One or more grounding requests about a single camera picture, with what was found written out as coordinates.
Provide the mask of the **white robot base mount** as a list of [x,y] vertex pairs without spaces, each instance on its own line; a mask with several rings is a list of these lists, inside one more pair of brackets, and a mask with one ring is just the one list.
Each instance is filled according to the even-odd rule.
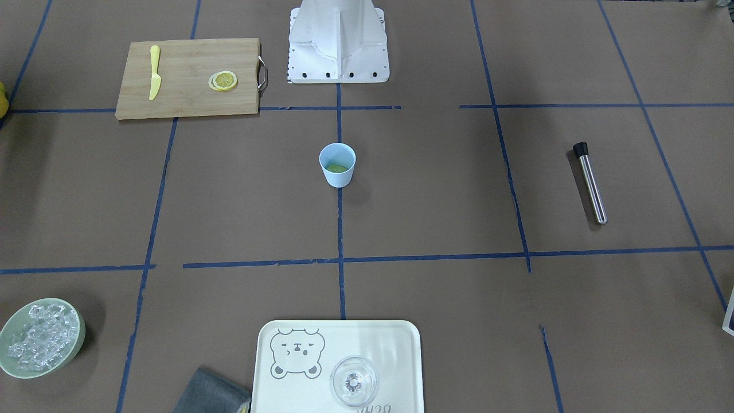
[[372,1],[303,1],[291,10],[287,81],[382,83],[391,75],[385,13]]

